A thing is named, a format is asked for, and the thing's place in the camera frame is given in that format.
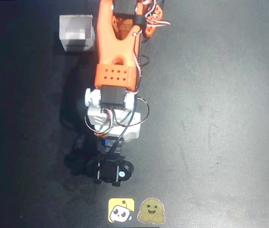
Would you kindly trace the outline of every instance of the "dark tabletop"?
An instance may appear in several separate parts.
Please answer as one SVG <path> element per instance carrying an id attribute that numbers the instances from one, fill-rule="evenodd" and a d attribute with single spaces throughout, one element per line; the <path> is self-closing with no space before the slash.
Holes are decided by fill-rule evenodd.
<path id="1" fill-rule="evenodd" d="M 55 51 L 59 15 L 97 11 L 0 1 L 0 227 L 154 227 L 136 216 L 155 197 L 163 228 L 269 228 L 269 0 L 165 1 L 171 26 L 143 46 L 150 116 L 124 145 L 135 172 L 120 188 L 63 163 L 76 137 L 59 121 L 63 88 L 92 66 Z M 134 218 L 109 223 L 111 198 L 134 199 Z"/>

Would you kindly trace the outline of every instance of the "black cable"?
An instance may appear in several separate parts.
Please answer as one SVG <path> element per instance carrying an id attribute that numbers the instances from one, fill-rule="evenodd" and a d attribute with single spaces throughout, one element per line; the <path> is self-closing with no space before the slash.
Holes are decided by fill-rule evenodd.
<path id="1" fill-rule="evenodd" d="M 135 125 L 144 123 L 144 122 L 148 119 L 149 114 L 150 114 L 150 107 L 149 107 L 148 102 L 147 102 L 144 98 L 142 98 L 142 97 L 138 97 L 138 99 L 139 99 L 139 100 L 142 100 L 142 101 L 146 104 L 146 106 L 147 106 L 147 108 L 148 108 L 148 113 L 147 113 L 146 117 L 145 117 L 142 121 L 140 121 L 140 122 L 138 122 L 138 123 L 135 123 L 135 124 L 132 124 L 132 125 L 130 125 L 129 127 L 132 127 L 132 126 L 135 126 Z M 126 127 L 126 125 L 123 125 L 123 124 L 117 122 L 116 113 L 115 113 L 114 109 L 113 109 L 113 115 L 114 115 L 113 118 L 115 119 L 115 122 L 116 122 L 119 126 Z"/>
<path id="2" fill-rule="evenodd" d="M 146 55 L 142 55 L 142 57 L 145 58 L 147 61 L 146 61 L 146 63 L 143 63 L 143 64 L 140 65 L 140 66 L 141 66 L 141 67 L 145 67 L 145 66 L 147 66 L 147 65 L 150 63 L 150 59 L 149 59 L 149 57 L 146 56 Z"/>
<path id="3" fill-rule="evenodd" d="M 141 59 L 141 51 L 142 51 L 142 35 L 140 36 L 140 41 L 139 41 L 139 63 L 140 63 L 140 59 Z M 137 83 L 139 81 L 139 71 L 137 73 Z M 108 154 L 113 154 L 114 151 L 116 150 L 117 146 L 119 145 L 119 141 L 122 139 L 122 137 L 124 136 L 125 132 L 127 131 L 127 129 L 129 128 L 133 118 L 134 118 L 134 114 L 135 114 L 135 111 L 136 111 L 136 107 L 137 107 L 137 102 L 138 102 L 138 95 L 135 94 L 134 95 L 134 108 L 133 108 L 133 112 L 132 112 L 132 115 L 129 119 L 129 122 L 128 124 L 126 125 L 124 131 L 122 131 L 121 135 L 117 138 L 117 140 L 114 142 L 114 144 L 112 145 L 112 147 L 110 148 L 110 150 L 108 151 Z"/>
<path id="4" fill-rule="evenodd" d="M 126 132 L 127 129 L 129 128 L 129 126 L 130 126 L 130 124 L 131 124 L 131 122 L 132 122 L 132 120 L 133 120 L 135 111 L 136 111 L 137 98 L 138 98 L 138 95 L 135 94 L 135 95 L 134 95 L 134 100 L 135 100 L 135 102 L 134 102 L 134 108 L 133 108 L 132 115 L 131 115 L 131 117 L 130 117 L 130 119 L 129 119 L 129 122 L 128 122 L 128 124 L 126 125 L 124 131 L 121 133 L 121 135 L 118 137 L 118 139 L 115 141 L 115 143 L 114 143 L 114 144 L 112 145 L 112 147 L 110 148 L 108 154 L 113 154 L 113 153 L 114 153 L 115 149 L 117 148 L 117 146 L 118 146 L 118 144 L 119 144 L 119 141 L 122 139 L 122 137 L 124 136 L 125 132 Z"/>

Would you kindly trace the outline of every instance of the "cable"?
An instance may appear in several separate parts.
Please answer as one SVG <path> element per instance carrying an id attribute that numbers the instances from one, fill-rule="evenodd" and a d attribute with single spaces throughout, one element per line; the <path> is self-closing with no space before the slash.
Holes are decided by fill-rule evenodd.
<path id="1" fill-rule="evenodd" d="M 135 43 L 136 43 L 136 37 L 138 34 L 141 34 L 142 33 L 142 30 L 140 30 L 138 33 L 135 33 L 133 34 L 135 36 L 135 40 L 134 40 L 134 47 L 133 47 L 133 50 L 134 50 L 134 54 L 135 54 Z M 140 57 L 141 57 L 141 45 L 142 45 L 142 35 L 140 36 L 140 41 L 139 41 L 139 62 L 140 62 Z M 129 128 L 133 118 L 134 118 L 134 114 L 135 114 L 135 111 L 136 111 L 136 107 L 137 107 L 137 98 L 138 98 L 138 88 L 137 88 L 137 91 L 134 91 L 134 93 L 136 93 L 134 95 L 134 107 L 133 107 L 133 111 L 132 111 L 132 115 L 129 119 L 129 122 L 128 124 L 125 126 L 125 129 L 122 131 L 121 135 L 117 138 L 117 140 L 114 142 L 114 144 L 112 145 L 112 147 L 110 148 L 110 150 L 108 151 L 108 154 L 113 154 L 115 149 L 117 148 L 118 144 L 119 144 L 119 141 L 122 139 L 122 137 L 124 136 L 125 132 L 127 131 L 127 129 Z"/>
<path id="2" fill-rule="evenodd" d="M 149 107 L 148 102 L 147 102 L 144 98 L 142 98 L 142 97 L 138 97 L 137 99 L 138 99 L 138 100 L 141 100 L 141 101 L 143 101 L 143 102 L 145 103 L 145 105 L 146 105 L 147 108 L 148 108 L 148 113 L 147 113 L 145 119 L 143 119 L 142 121 L 140 121 L 140 122 L 138 122 L 138 123 L 132 124 L 132 125 L 130 125 L 129 127 L 132 127 L 132 126 L 136 126 L 136 125 L 142 124 L 142 123 L 144 123 L 144 122 L 148 119 L 148 117 L 149 117 L 150 107 Z M 117 122 L 116 113 L 115 113 L 114 110 L 113 110 L 113 117 L 114 117 L 114 119 L 115 119 L 115 122 L 116 122 L 119 126 L 126 127 L 126 125 L 123 125 L 123 124 Z"/>
<path id="3" fill-rule="evenodd" d="M 107 116 L 108 116 L 108 118 L 109 118 L 110 123 L 109 123 L 109 127 L 108 127 L 105 131 L 103 131 L 103 132 L 96 131 L 96 130 L 94 130 L 92 127 L 89 126 L 89 124 L 87 123 L 87 118 L 86 118 L 86 117 L 87 117 L 87 113 L 88 113 L 88 109 L 87 109 L 87 111 L 86 111 L 86 114 L 85 114 L 85 117 L 84 117 L 84 119 L 85 119 L 85 123 L 86 123 L 87 127 L 88 127 L 91 131 L 93 131 L 94 133 L 97 133 L 97 134 L 105 134 L 107 131 L 109 131 L 109 129 L 110 129 L 110 128 L 112 127 L 112 125 L 113 125 L 113 117 L 112 117 L 112 115 L 111 115 L 109 109 L 105 108 L 104 110 L 105 110 L 105 112 L 106 112 L 106 114 L 107 114 Z"/>
<path id="4" fill-rule="evenodd" d="M 138 95 L 135 95 L 134 96 L 134 99 L 137 100 L 138 98 Z M 133 108 L 133 111 L 132 111 L 132 115 L 129 119 L 129 122 L 128 124 L 125 126 L 125 129 L 122 131 L 121 135 L 117 138 L 117 140 L 114 142 L 114 144 L 112 145 L 112 147 L 110 148 L 110 150 L 108 151 L 108 154 L 113 154 L 115 149 L 117 148 L 118 144 L 119 144 L 119 141 L 122 139 L 122 137 L 124 136 L 125 132 L 127 131 L 127 129 L 129 128 L 132 120 L 133 120 L 133 117 L 134 117 L 134 114 L 135 114 L 135 111 L 136 111 L 136 106 L 137 106 L 137 102 L 134 102 L 134 108 Z"/>

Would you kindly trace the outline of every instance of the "orange bracket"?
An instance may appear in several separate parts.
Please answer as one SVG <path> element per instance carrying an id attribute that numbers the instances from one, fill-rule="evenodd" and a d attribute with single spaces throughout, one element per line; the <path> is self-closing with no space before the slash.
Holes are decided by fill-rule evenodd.
<path id="1" fill-rule="evenodd" d="M 136 90 L 137 67 L 133 53 L 140 46 L 140 27 L 132 25 L 131 19 L 115 18 L 112 0 L 101 0 L 97 23 L 97 46 L 99 64 L 96 67 L 94 85 L 97 89 L 106 86 L 122 86 Z M 138 15 L 143 14 L 143 5 L 137 4 Z"/>

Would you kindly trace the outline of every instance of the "yellow robot sticker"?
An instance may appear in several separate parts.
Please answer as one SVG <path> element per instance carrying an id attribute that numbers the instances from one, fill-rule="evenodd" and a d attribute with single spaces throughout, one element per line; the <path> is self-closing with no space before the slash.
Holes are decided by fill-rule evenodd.
<path id="1" fill-rule="evenodd" d="M 132 213 L 134 212 L 134 200 L 112 198 L 109 200 L 109 222 L 126 222 L 132 219 Z"/>
<path id="2" fill-rule="evenodd" d="M 144 200 L 140 206 L 138 221 L 143 223 L 162 224 L 165 222 L 164 205 L 156 198 Z"/>

